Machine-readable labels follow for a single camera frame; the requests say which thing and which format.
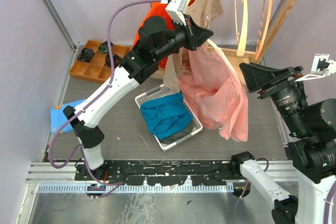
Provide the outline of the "cream wooden hanger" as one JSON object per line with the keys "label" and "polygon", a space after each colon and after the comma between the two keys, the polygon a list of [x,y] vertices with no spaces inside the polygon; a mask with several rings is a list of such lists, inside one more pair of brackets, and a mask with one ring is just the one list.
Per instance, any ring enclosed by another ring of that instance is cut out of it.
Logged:
{"label": "cream wooden hanger", "polygon": [[238,11],[237,0],[234,0],[234,14],[235,14],[235,33],[237,42],[236,56],[242,57],[245,54],[247,35],[248,35],[248,0],[241,0],[243,12],[240,31],[238,30]]}

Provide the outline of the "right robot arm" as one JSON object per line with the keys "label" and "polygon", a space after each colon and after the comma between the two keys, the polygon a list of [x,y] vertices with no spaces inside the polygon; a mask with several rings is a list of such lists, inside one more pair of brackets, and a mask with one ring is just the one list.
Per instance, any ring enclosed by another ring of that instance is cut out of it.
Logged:
{"label": "right robot arm", "polygon": [[335,99],[308,104],[302,67],[275,69],[241,63],[247,90],[270,98],[293,141],[286,147],[299,184],[299,195],[281,188],[250,152],[233,155],[230,172],[245,178],[271,206],[275,223],[331,223],[335,207]]}

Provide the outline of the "pink t shirt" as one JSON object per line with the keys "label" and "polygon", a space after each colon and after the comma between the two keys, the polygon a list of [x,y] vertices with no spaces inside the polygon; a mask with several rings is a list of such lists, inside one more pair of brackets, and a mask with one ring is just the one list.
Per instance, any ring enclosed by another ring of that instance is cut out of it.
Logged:
{"label": "pink t shirt", "polygon": [[220,49],[189,51],[189,73],[178,78],[185,101],[208,130],[224,139],[248,140],[248,98],[235,69]]}

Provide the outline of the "dark grey t shirt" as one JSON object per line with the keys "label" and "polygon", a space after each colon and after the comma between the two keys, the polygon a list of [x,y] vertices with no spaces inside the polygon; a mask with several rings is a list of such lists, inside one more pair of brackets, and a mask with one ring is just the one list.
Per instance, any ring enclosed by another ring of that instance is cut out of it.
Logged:
{"label": "dark grey t shirt", "polygon": [[194,128],[194,125],[192,123],[189,123],[183,130],[176,132],[163,140],[161,140],[162,144],[172,144],[181,138],[184,138],[185,136],[191,134],[192,130]]}

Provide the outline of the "orange wavy metal hanger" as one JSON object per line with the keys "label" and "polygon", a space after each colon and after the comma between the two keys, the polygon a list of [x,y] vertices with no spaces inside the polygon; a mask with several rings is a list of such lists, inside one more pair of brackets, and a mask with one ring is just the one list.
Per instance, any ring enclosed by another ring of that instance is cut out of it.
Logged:
{"label": "orange wavy metal hanger", "polygon": [[271,12],[272,12],[273,0],[263,0],[262,14],[260,18],[258,38],[256,42],[256,54],[255,60],[259,59],[261,56],[261,51],[264,48],[265,40],[270,24]]}

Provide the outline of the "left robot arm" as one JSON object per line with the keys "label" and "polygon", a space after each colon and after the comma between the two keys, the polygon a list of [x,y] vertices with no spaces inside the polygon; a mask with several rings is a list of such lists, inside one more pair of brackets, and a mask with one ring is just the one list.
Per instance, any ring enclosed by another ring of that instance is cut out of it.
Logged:
{"label": "left robot arm", "polygon": [[182,15],[182,20],[173,21],[169,30],[161,16],[147,18],[138,30],[139,40],[122,58],[110,78],[89,98],[76,107],[67,106],[63,113],[70,120],[87,163],[86,173],[93,180],[105,174],[101,151],[103,132],[98,123],[104,115],[127,93],[138,87],[158,70],[158,63],[181,48],[196,50],[213,31],[203,28],[190,15]]}

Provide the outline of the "teal blue t shirt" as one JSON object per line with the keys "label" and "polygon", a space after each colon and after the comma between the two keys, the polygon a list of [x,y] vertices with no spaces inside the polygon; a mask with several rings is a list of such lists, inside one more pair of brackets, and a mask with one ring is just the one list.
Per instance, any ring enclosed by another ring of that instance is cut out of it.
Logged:
{"label": "teal blue t shirt", "polygon": [[145,102],[140,106],[140,111],[148,131],[160,141],[184,130],[193,119],[181,93]]}

